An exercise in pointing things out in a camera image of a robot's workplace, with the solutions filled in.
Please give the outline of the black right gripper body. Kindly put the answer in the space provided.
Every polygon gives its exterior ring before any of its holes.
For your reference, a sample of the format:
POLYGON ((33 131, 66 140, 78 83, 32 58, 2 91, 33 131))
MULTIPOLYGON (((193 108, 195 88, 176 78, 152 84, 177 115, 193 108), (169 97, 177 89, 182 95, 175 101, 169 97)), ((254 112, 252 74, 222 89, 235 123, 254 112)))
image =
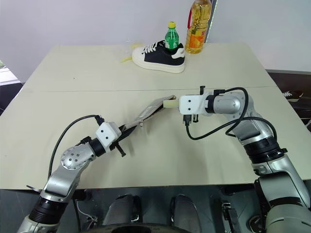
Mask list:
POLYGON ((204 90, 205 86, 200 86, 199 95, 182 96, 182 115, 184 116, 185 124, 197 123, 200 114, 207 114, 205 110, 207 107, 207 94, 204 90))

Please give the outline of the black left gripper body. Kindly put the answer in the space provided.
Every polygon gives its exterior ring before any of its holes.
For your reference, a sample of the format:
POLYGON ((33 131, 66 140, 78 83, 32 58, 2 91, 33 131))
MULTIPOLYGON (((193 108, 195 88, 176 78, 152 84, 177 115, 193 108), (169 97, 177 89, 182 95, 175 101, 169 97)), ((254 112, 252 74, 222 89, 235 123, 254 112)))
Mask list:
POLYGON ((115 141, 113 142, 110 146, 109 146, 110 150, 114 150, 117 149, 119 151, 119 153, 121 154, 122 157, 124 157, 126 155, 126 153, 124 152, 124 150, 121 148, 121 146, 119 145, 119 141, 115 141))

